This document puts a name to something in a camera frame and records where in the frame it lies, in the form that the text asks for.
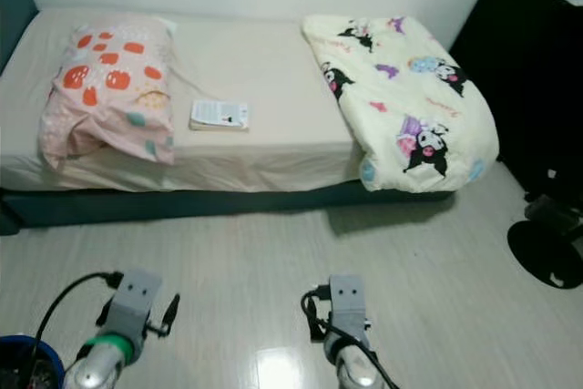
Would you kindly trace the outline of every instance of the dark blue bed frame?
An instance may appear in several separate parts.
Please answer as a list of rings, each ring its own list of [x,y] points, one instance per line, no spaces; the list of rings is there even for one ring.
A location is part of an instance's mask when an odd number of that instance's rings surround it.
[[[36,13],[33,0],[0,0],[0,74]],[[444,200],[450,195],[449,192],[411,194],[398,190],[368,192],[360,181],[310,191],[259,193],[128,193],[109,189],[30,192],[0,189],[0,235],[17,234],[22,228],[305,210],[389,201]]]

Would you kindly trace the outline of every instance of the beige bed sheet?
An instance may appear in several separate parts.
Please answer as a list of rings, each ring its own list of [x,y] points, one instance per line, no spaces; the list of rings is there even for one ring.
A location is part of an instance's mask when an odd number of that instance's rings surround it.
[[[0,77],[1,187],[299,191],[357,179],[362,152],[297,24],[180,15],[161,15],[179,25],[175,165],[103,148],[55,173],[38,153],[39,118],[70,33],[102,13],[50,8],[26,30]],[[210,97],[248,102],[249,132],[190,131],[192,100]]]

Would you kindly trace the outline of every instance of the white comforter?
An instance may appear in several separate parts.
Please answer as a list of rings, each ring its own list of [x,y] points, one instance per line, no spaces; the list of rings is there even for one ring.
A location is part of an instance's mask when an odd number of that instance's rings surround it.
[[[486,101],[413,18],[312,15],[303,33],[363,147],[368,190],[456,190],[496,159]]]

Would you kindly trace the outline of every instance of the black cabinet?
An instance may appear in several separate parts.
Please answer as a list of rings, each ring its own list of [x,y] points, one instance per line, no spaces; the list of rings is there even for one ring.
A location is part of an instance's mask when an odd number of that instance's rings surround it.
[[[501,158],[523,187],[580,196],[583,8],[478,0],[451,53],[490,105]]]

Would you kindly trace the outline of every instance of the bed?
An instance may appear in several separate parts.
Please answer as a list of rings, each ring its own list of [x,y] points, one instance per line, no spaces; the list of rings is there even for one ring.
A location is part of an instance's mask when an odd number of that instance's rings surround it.
[[[162,15],[178,25],[169,81],[174,166],[103,148],[54,172],[38,152],[38,121],[68,36],[102,14],[44,9],[0,77],[3,233],[448,195],[362,187],[362,151],[297,23],[182,15]],[[248,102],[249,132],[190,131],[194,98]]]

